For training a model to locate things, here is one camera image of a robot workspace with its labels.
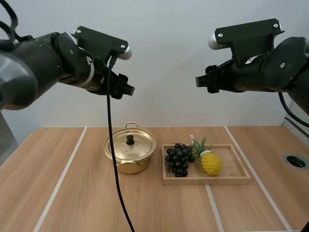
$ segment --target wire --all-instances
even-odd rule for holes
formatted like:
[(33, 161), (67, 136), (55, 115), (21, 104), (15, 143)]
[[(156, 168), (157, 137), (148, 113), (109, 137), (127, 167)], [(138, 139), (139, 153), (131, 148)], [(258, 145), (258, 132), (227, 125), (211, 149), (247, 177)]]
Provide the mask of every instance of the wire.
[(301, 120), (299, 117), (297, 117), (295, 114), (292, 113), (292, 111), (286, 105), (284, 98), (283, 98), (283, 94), (281, 92), (279, 92), (279, 99), (280, 99), (281, 104), (282, 104), (283, 108), (285, 109), (286, 113), (289, 116), (291, 116), (292, 119), (294, 119), (296, 122), (300, 123), (301, 125), (303, 125), (305, 127), (309, 127), (309, 123), (304, 122), (303, 120)]
[(117, 192), (119, 196), (119, 200), (122, 206), (122, 209), (124, 211), (124, 214), (126, 216), (127, 222), (129, 223), (129, 226), (131, 228), (132, 232), (134, 231), (133, 225), (131, 223), (129, 214), (126, 211), (125, 203), (124, 200), (122, 199), (121, 191), (120, 191), (120, 186), (119, 186), (119, 179), (118, 179), (118, 170), (117, 170), (117, 163), (116, 163), (116, 156), (115, 156), (115, 150), (114, 150), (114, 143), (112, 139), (112, 117), (111, 117), (111, 98), (110, 98), (110, 82), (111, 82), (111, 72), (112, 72), (112, 67), (114, 66), (115, 62), (117, 60), (117, 56), (112, 56), (110, 60), (110, 65), (107, 71), (107, 118), (108, 118), (108, 130), (110, 134), (110, 145), (111, 145), (111, 152), (112, 152), (112, 163), (114, 166), (114, 172), (115, 172), (115, 180), (116, 180), (116, 186), (117, 186)]
[(13, 42), (15, 41), (15, 36), (17, 35), (15, 32), (18, 25), (17, 15), (5, 0), (0, 0), (0, 4), (4, 7), (11, 18), (10, 26), (0, 21), (0, 28), (2, 28), (9, 37), (8, 40), (0, 40), (0, 48), (3, 50), (10, 50), (14, 47)]

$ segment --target wooden table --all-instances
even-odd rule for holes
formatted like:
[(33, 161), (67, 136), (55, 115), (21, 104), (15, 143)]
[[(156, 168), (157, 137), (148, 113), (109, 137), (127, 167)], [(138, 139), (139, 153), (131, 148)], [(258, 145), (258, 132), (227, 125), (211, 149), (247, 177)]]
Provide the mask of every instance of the wooden table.
[[(147, 130), (158, 143), (151, 165), (119, 174), (136, 232), (286, 231), (309, 220), (309, 170), (293, 169), (282, 158), (309, 159), (309, 149), (285, 127)], [(233, 144), (252, 183), (163, 186), (159, 145), (190, 143), (190, 134)], [(0, 167), (0, 231), (130, 231), (104, 154), (107, 137), (107, 128), (33, 132)]]

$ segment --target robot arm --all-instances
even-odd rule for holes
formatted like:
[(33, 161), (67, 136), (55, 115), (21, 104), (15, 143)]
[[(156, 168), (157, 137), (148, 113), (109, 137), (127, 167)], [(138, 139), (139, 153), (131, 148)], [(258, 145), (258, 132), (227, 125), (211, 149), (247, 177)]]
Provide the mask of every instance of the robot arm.
[(291, 37), (275, 49), (276, 35), (283, 33), (276, 19), (219, 28), (209, 45), (213, 49), (230, 47), (233, 57), (220, 66), (209, 66), (206, 75), (196, 78), (197, 87), (209, 93), (288, 92), (309, 115), (309, 42)]
[[(67, 33), (19, 37), (16, 15), (6, 2), (1, 3), (12, 25), (0, 24), (9, 36), (0, 41), (0, 109), (26, 108), (57, 82), (106, 95), (108, 60), (131, 56), (128, 42), (85, 27), (72, 35), (77, 43)], [(127, 82), (125, 75), (112, 72), (110, 95), (116, 99), (132, 96), (134, 87)]]

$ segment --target black mounting bracket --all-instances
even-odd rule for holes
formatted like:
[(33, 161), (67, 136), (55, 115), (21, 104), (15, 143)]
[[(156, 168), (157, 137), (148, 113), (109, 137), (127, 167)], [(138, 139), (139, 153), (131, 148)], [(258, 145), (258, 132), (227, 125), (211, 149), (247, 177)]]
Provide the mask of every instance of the black mounting bracket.
[(215, 31), (216, 42), (231, 48), (237, 68), (242, 67), (248, 59), (274, 50), (274, 38), (283, 33), (279, 21), (275, 18), (245, 23)]

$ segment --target yellow pineapple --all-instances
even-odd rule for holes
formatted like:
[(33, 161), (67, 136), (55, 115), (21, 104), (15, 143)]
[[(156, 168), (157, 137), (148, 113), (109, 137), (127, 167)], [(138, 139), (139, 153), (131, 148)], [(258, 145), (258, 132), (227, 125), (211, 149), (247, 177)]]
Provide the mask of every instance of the yellow pineapple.
[(199, 143), (193, 139), (193, 147), (195, 149), (195, 154), (201, 157), (202, 167), (207, 172), (208, 175), (217, 175), (221, 172), (223, 165), (221, 159), (211, 152), (212, 145), (205, 148), (204, 144), (207, 138), (203, 138), (202, 142)]

